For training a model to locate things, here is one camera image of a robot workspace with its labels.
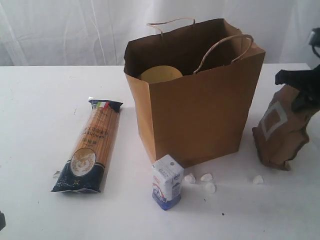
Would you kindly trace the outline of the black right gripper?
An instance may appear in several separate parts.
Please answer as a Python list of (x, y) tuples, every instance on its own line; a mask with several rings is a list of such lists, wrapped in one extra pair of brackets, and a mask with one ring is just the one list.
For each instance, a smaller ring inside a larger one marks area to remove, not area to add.
[[(320, 54), (316, 48), (320, 47), (320, 28), (313, 28), (309, 35), (308, 44), (311, 46), (312, 52), (318, 58)], [(299, 112), (304, 110), (318, 109), (320, 103), (305, 93), (320, 92), (320, 69), (314, 68), (310, 70), (280, 70), (275, 75), (276, 85), (289, 85), (300, 92), (292, 102), (292, 111)]]

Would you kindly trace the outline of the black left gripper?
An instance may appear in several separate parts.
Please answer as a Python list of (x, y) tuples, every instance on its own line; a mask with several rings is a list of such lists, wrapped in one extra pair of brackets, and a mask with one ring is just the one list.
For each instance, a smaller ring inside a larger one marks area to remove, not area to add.
[(0, 211), (0, 229), (6, 226), (6, 218), (3, 212)]

